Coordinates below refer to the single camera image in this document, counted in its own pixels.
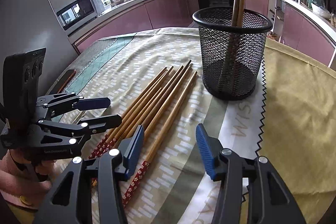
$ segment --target mesh pen holder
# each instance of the mesh pen holder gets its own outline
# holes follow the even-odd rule
[[[243,26],[231,27],[232,12],[232,7],[205,8],[193,20],[199,25],[205,88],[223,100],[242,100],[254,91],[273,24],[245,9]]]

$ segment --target microwave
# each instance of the microwave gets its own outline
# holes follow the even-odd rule
[[[101,0],[75,0],[56,13],[67,35],[104,11]]]

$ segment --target yellow button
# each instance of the yellow button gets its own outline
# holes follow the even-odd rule
[[[26,206],[33,206],[33,204],[32,203],[30,203],[28,200],[27,200],[27,198],[25,197],[25,196],[20,196],[20,200],[21,200],[21,202],[24,204],[24,205],[26,205]]]

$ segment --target zigzag line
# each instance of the zigzag line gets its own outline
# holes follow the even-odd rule
[[[261,113],[261,115],[262,115],[262,118],[260,119],[260,121],[261,121],[261,126],[259,127],[260,128],[260,134],[258,135],[259,136],[259,138],[260,138],[260,141],[259,142],[257,142],[257,145],[259,146],[259,148],[255,151],[255,154],[257,155],[257,157],[259,157],[259,155],[258,155],[258,151],[259,150],[261,150],[261,146],[259,145],[262,141],[263,141],[263,138],[261,137],[261,135],[264,133],[264,131],[263,131],[263,126],[265,125],[264,124],[264,122],[263,122],[263,120],[265,119],[265,115],[264,115],[264,113],[266,112],[266,110],[265,110],[265,106],[266,106],[266,104],[265,104],[265,101],[266,101],[266,75],[265,75],[265,58],[263,57],[262,58],[262,61],[261,61],[261,66],[262,66],[262,82],[263,82],[263,97],[264,97],[264,99],[262,100],[262,102],[263,102],[263,105],[262,105],[262,113]]]

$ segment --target basket rim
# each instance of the basket rim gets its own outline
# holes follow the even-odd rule
[[[209,22],[203,21],[203,20],[198,18],[199,13],[204,12],[204,11],[208,11],[208,10],[218,9],[218,8],[225,8],[227,10],[233,10],[233,7],[208,7],[208,8],[204,8],[204,9],[201,9],[201,10],[198,10],[198,11],[194,12],[193,20],[198,25],[200,25],[202,27],[205,27],[205,28],[211,28],[211,29],[217,30],[217,31],[224,31],[224,32],[238,33],[238,34],[266,33],[268,31],[272,30],[272,28],[273,28],[273,23],[271,22],[271,20],[269,18],[267,18],[266,16],[264,16],[264,15],[258,13],[258,12],[248,10],[248,9],[244,9],[244,12],[249,12],[250,14],[254,14],[254,15],[257,15],[259,17],[262,17],[264,20],[266,20],[268,22],[267,26],[260,27],[260,28],[232,27],[232,26],[209,23]]]

